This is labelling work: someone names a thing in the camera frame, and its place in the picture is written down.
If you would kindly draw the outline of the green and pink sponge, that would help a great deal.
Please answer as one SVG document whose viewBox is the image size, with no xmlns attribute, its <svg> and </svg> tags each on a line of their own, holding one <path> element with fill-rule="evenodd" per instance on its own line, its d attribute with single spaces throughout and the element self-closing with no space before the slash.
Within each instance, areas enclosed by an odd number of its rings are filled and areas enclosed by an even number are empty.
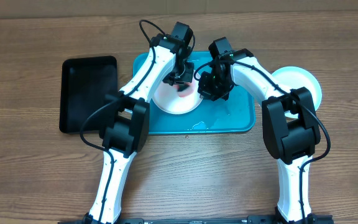
<svg viewBox="0 0 358 224">
<path fill-rule="evenodd" d="M 194 93 L 194 87 L 192 83 L 183 83 L 183 84 L 178 84 L 175 85 L 175 88 L 177 89 L 177 95 L 180 98 L 184 98 L 187 97 L 189 95 L 191 95 L 192 93 Z"/>
</svg>

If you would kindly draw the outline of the white plate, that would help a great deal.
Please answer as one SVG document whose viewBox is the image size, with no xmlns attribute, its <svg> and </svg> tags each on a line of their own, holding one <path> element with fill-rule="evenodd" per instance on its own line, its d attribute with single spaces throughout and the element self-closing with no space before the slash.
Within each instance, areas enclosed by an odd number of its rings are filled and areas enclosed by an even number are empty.
<svg viewBox="0 0 358 224">
<path fill-rule="evenodd" d="M 152 100 L 164 112 L 170 114 L 188 113 L 202 102 L 200 94 L 197 92 L 198 81 L 193 78 L 192 84 L 194 93 L 187 97 L 180 98 L 177 95 L 175 85 L 170 86 L 169 84 L 161 83 L 154 93 Z"/>
</svg>

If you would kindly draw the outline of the light blue plate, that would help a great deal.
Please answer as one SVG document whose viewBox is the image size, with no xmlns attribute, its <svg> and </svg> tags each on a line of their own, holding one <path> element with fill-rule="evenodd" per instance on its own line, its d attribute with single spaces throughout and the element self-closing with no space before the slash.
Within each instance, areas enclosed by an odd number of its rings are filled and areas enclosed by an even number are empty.
<svg viewBox="0 0 358 224">
<path fill-rule="evenodd" d="M 315 76 L 304 68 L 283 67 L 272 73 L 272 76 L 281 84 L 290 89 L 306 87 L 313 99 L 314 108 L 317 111 L 323 98 L 322 88 Z"/>
</svg>

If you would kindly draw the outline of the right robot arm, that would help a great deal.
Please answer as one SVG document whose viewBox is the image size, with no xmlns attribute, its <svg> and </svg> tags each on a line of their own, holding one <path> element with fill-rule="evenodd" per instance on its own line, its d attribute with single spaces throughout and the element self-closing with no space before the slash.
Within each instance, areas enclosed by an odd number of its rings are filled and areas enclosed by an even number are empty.
<svg viewBox="0 0 358 224">
<path fill-rule="evenodd" d="M 240 86 L 261 106 L 264 144 L 278 166 L 279 199 L 271 220 L 317 223 L 308 199 L 308 177 L 324 128 L 312 93 L 304 84 L 280 82 L 255 57 L 217 56 L 207 66 L 211 71 L 196 77 L 204 99 L 225 99 Z"/>
</svg>

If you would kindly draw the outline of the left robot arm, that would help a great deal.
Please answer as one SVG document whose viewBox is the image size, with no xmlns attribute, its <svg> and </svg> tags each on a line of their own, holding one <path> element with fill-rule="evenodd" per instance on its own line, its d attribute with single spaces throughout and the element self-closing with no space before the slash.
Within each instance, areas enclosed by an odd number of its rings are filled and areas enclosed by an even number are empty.
<svg viewBox="0 0 358 224">
<path fill-rule="evenodd" d="M 150 101 L 158 86 L 166 81 L 181 89 L 191 82 L 194 65 L 187 59 L 195 46 L 195 37 L 159 34 L 149 40 L 147 59 L 117 93 L 106 96 L 107 103 L 93 112 L 84 125 L 102 119 L 98 148 L 104 165 L 93 206 L 83 223 L 116 223 L 122 211 L 122 194 L 129 167 L 149 135 Z"/>
</svg>

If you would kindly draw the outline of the teal plastic tray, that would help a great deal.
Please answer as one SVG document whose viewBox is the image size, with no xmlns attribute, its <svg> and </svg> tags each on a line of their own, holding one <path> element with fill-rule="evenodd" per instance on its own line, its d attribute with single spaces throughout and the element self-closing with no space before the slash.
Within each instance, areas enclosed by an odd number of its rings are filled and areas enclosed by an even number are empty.
<svg viewBox="0 0 358 224">
<path fill-rule="evenodd" d="M 203 100 L 185 114 L 170 114 L 150 101 L 150 134 L 238 133 L 255 124 L 253 97 L 237 86 L 228 100 Z"/>
</svg>

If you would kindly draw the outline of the black plastic tray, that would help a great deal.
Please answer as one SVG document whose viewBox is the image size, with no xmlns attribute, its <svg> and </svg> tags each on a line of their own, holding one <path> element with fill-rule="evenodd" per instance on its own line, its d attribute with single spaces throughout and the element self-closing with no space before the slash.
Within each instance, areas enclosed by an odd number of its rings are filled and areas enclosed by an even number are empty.
<svg viewBox="0 0 358 224">
<path fill-rule="evenodd" d="M 59 129 L 78 134 L 84 121 L 117 91 L 117 60 L 113 56 L 71 58 L 62 64 Z"/>
</svg>

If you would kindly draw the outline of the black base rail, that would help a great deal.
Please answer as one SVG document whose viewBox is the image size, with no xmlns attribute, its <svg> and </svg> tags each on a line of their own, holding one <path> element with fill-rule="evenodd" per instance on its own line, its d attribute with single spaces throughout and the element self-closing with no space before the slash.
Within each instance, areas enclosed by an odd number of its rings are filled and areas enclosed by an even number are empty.
<svg viewBox="0 0 358 224">
<path fill-rule="evenodd" d="M 87 218 L 72 222 L 58 222 L 59 224 L 81 224 L 98 223 L 98 221 L 86 221 Z M 206 218 L 206 219 L 163 219 L 163 220 L 144 220 L 142 218 L 122 218 L 116 222 L 118 224 L 278 224 L 285 223 L 279 221 L 275 215 L 249 215 L 247 218 Z M 309 214 L 304 223 L 311 224 L 334 224 L 332 215 Z"/>
</svg>

